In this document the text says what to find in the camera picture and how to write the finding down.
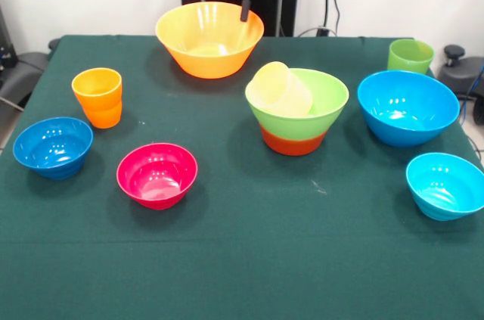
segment green bowl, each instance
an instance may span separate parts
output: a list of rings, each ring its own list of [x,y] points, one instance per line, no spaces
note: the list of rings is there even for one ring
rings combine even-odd
[[[317,70],[292,68],[291,72],[309,88],[313,105],[308,116],[283,117],[260,110],[250,99],[250,109],[259,124],[271,134],[291,141],[304,141],[325,133],[336,121],[349,98],[346,85],[338,78]]]

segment black knob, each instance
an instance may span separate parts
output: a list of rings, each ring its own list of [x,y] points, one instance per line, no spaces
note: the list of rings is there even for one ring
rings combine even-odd
[[[463,57],[466,51],[459,45],[447,45],[444,48],[444,53],[448,59],[456,61],[458,58]]]

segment magenta bowl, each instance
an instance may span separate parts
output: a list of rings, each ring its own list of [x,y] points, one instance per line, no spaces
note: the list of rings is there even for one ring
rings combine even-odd
[[[177,204],[195,182],[197,160],[186,148],[155,143],[136,148],[119,163],[119,187],[133,200],[155,210]]]

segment yellow-orange bowl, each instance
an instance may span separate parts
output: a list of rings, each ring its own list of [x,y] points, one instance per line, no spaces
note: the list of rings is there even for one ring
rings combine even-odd
[[[240,21],[239,5],[196,2],[168,11],[156,35],[178,65],[198,78],[217,79],[237,72],[264,34],[264,23],[249,12]]]

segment light blue bowl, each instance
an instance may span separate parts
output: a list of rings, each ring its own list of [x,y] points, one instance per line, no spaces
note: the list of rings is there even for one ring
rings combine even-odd
[[[92,145],[91,127],[71,117],[39,121],[23,130],[14,143],[15,159],[53,180],[69,178],[81,169]]]
[[[460,157],[431,153],[407,165],[407,183],[426,216],[453,220],[484,207],[484,174]]]
[[[438,80],[419,73],[386,70],[360,83],[358,101],[370,130],[397,148],[423,144],[459,116],[455,94]]]

